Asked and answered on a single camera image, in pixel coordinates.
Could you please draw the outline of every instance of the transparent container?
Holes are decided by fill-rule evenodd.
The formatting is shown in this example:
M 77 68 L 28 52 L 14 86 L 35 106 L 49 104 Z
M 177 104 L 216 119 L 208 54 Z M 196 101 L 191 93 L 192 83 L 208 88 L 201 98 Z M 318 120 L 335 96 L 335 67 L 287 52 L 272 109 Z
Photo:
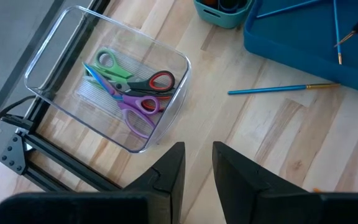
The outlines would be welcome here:
M 140 137 L 124 121 L 117 101 L 86 77 L 83 63 L 94 65 L 100 49 L 114 53 L 116 62 L 141 79 L 168 70 L 175 77 L 172 98 L 161 100 L 163 112 L 149 116 L 154 128 Z M 25 85 L 52 106 L 130 152 L 142 152 L 158 141 L 177 116 L 188 88 L 190 62 L 175 49 L 106 16 L 81 6 L 66 9 L 51 28 L 25 71 Z

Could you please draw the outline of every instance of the black cable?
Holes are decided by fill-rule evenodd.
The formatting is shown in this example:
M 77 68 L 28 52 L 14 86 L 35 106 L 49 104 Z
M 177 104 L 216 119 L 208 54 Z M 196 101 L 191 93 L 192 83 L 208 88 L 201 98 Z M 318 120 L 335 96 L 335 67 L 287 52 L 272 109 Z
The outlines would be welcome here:
M 24 102 L 27 101 L 27 100 L 33 99 L 33 98 L 35 98 L 35 96 L 27 96 L 27 97 L 25 97 L 25 98 L 23 98 L 23 99 L 21 99 L 21 100 L 15 102 L 15 103 L 11 104 L 11 105 L 5 107 L 5 108 L 4 108 L 3 110 L 1 110 L 1 112 L 0 112 L 0 119 L 1 119 L 6 113 L 8 113 L 11 109 L 15 108 L 16 106 L 19 106 L 20 104 L 24 103 Z

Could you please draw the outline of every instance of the blue plastic container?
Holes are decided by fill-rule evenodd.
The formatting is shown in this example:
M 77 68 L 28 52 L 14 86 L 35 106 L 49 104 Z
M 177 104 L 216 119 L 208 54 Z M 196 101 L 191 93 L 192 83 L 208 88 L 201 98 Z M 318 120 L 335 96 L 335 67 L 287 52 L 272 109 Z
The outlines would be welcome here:
M 338 64 L 333 2 L 256 19 L 256 15 L 298 4 L 301 0 L 255 0 L 244 27 L 244 46 L 257 55 L 358 90 L 358 34 L 341 45 Z M 358 0 L 337 2 L 339 35 L 358 21 Z
M 238 9 L 236 13 L 228 14 L 206 6 L 200 3 L 200 1 L 201 0 L 194 0 L 194 5 L 196 6 L 196 10 L 200 18 L 227 29 L 235 28 L 246 19 L 247 11 L 252 2 L 252 0 L 248 0 L 247 4 L 244 7 Z

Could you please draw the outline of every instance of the purple scissors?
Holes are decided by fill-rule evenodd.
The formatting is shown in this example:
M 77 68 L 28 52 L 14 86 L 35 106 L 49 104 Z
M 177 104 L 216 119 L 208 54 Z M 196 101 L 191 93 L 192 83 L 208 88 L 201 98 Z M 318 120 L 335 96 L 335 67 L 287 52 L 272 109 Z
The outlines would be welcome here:
M 155 124 L 147 115 L 153 115 L 158 113 L 160 110 L 160 102 L 154 96 L 127 96 L 122 95 L 113 86 L 102 76 L 100 75 L 95 69 L 90 67 L 89 65 L 85 64 L 85 69 L 91 74 L 96 81 L 116 100 L 118 101 L 118 107 L 120 107 L 122 114 L 124 115 L 125 123 L 128 125 L 129 129 L 135 132 L 138 136 L 142 138 L 148 138 L 149 136 L 143 134 L 141 131 L 136 129 L 130 122 L 129 122 L 129 112 L 133 112 L 136 116 L 140 119 L 145 121 L 151 128 L 154 129 Z M 150 111 L 145 109 L 142 106 L 142 102 L 144 101 L 153 101 L 155 108 L 154 110 Z

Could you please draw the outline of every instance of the wooden surface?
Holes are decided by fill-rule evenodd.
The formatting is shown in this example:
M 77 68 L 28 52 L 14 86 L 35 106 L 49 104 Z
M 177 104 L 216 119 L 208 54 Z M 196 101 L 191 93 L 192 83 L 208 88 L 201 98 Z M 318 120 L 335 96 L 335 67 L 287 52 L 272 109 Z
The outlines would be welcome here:
M 306 190 L 358 192 L 358 91 L 296 91 L 228 96 L 228 90 L 323 83 L 325 80 L 244 50 L 242 29 L 202 21 L 192 0 L 122 0 L 105 15 L 183 52 L 193 77 L 180 114 L 161 141 L 129 154 L 50 108 L 38 132 L 121 186 L 148 169 L 175 142 L 186 144 L 182 223 L 224 223 L 212 169 L 212 142 L 222 141 Z M 39 166 L 77 191 L 95 191 L 41 155 Z M 39 190 L 0 164 L 0 201 Z

